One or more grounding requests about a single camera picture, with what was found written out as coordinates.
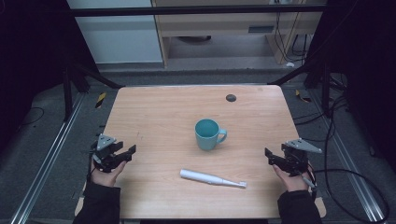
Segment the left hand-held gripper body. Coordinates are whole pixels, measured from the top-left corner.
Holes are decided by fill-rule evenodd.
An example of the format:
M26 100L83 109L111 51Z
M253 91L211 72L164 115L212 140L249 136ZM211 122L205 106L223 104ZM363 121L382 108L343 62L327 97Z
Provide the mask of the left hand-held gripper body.
M118 143L114 137L104 134L98 136L98 140L92 145L92 159L96 169L104 173L110 173L117 168L120 162L116 161L119 154L117 152L111 153L109 146L113 143Z

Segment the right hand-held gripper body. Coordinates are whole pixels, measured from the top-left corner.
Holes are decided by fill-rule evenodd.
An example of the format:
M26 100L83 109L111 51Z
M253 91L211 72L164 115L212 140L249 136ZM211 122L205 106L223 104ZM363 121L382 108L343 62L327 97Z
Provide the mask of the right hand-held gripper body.
M281 145L281 149L284 152L285 159L285 164L282 166L282 170L289 173L290 176L296 176L307 171L308 152L322 152L321 148L306 142L302 138L286 141Z

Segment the teal cup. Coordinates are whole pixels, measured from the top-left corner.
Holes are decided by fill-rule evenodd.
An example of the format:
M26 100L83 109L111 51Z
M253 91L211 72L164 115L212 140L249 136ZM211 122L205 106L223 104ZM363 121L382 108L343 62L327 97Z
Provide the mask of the teal cup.
M213 119L201 119L194 127L197 145L202 150L212 150L222 143L228 132L221 129Z

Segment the white electric toothbrush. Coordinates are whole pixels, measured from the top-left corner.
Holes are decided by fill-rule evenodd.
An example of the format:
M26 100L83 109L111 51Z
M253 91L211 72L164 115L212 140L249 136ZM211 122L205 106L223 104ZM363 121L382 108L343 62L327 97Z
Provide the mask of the white electric toothbrush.
M229 186L229 187L237 187L245 189L247 187L247 183L242 182L233 182L231 180L224 179L222 177L216 175L210 175L205 173L200 173L192 170L181 169L179 172L182 178L187 178L194 181L204 182L210 185L218 185L218 186Z

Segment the person's right hand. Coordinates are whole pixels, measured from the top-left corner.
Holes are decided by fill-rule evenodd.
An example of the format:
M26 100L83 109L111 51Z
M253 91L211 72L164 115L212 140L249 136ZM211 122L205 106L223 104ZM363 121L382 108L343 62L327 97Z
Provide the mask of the person's right hand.
M312 179L309 173L303 173L297 176L290 176L288 173L282 171L277 165L273 165L276 175L281 179L287 192L298 190L308 190L312 184Z

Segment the person's left hand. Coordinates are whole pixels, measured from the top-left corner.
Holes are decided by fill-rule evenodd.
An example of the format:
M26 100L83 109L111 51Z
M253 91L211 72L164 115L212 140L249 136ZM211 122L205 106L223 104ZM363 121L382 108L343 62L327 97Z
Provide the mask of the person's left hand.
M94 162L92 162L90 170L91 182L96 185L113 188L116 184L117 177L121 174L125 165L126 161L123 161L118 165L117 168L113 169L110 173L104 173L96 169L94 166Z

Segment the black metal stand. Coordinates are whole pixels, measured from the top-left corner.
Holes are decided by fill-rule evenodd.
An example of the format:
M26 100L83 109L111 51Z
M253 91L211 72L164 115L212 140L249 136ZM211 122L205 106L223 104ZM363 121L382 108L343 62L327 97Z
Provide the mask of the black metal stand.
M304 85L308 89L315 88L321 83L321 109L327 117L330 116L330 66L324 60L312 59L307 60L304 65L294 69L285 76L269 82L269 85L281 86L300 74L306 74Z
M78 92L88 92L90 84L85 76L92 77L93 79L105 84L112 89L123 88L123 85L117 84L105 77L99 72L94 72L86 66L79 63L69 63L63 71L63 85L64 85L64 120L69 120L73 114L73 98L72 86L75 86Z

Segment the white cabinet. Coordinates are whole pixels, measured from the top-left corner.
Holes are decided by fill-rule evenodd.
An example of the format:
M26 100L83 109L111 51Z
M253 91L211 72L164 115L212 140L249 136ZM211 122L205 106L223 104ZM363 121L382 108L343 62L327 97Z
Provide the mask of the white cabinet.
M150 0L66 0L71 9L152 7ZM161 63L153 16L76 17L97 64Z

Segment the light wooden desk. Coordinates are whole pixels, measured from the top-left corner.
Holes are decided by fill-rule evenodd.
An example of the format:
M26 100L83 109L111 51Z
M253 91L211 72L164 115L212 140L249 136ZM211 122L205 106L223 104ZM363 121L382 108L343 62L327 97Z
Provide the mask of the light wooden desk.
M327 0L150 0L155 7L314 5ZM319 12L234 13L158 15L155 17L163 56L165 43L176 36L265 35L277 63L289 59L298 35L312 35L318 27Z

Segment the aluminium floor rail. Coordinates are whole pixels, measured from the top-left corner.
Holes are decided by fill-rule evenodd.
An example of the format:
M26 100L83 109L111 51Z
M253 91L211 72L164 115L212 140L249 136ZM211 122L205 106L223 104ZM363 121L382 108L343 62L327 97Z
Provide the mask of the aluminium floor rail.
M318 109L319 113L322 113L321 120L323 121L325 127L328 129L325 137L325 145L323 149L324 153L324 162L323 162L323 173L325 175L325 185L329 197L334 201L334 203L343 210L346 214L354 219L358 220L361 223L365 224L388 224L389 218L389 204L387 200L383 197L383 194L380 190L377 191L378 196L382 199L382 204L385 206L384 209L381 209L378 204L374 194L371 191L371 188L375 188L375 184L371 183L369 179L362 175L359 168L352 160L350 154L347 152L347 148L344 142L341 139L340 134L336 131L336 127L334 124L334 109L337 107L338 103L342 103L344 98L337 98L333 104L330 106L329 111L331 112L330 116L327 117L325 113L321 109L321 100L318 93L311 92L310 93L313 103ZM332 149L338 157L338 160L341 162L341 168L329 168L329 160L328 153L329 149ZM355 194L358 198L358 201L361 204L361 207L366 215L366 218L355 216L351 211L347 210L347 207L340 200L337 200L334 197L334 192L332 191L332 187L330 185L328 175L329 173L344 173L346 174L352 188L355 191Z
M64 142L69 135L85 98L85 93L78 93L75 102L72 104L72 112L69 118L63 122L60 131L52 142L49 152L41 164L35 179L25 194L21 204L12 216L9 224L25 224L33 210L35 203L50 175L53 165L57 161L58 155L64 147Z

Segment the black frame crossbar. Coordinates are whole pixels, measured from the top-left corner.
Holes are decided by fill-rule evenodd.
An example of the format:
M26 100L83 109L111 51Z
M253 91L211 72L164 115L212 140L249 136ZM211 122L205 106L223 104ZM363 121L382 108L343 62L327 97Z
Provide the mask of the black frame crossbar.
M190 7L124 7L69 9L74 17L102 16L150 16L150 15L194 15L232 13L277 13L277 12L320 12L327 5L247 5L247 6L190 6Z

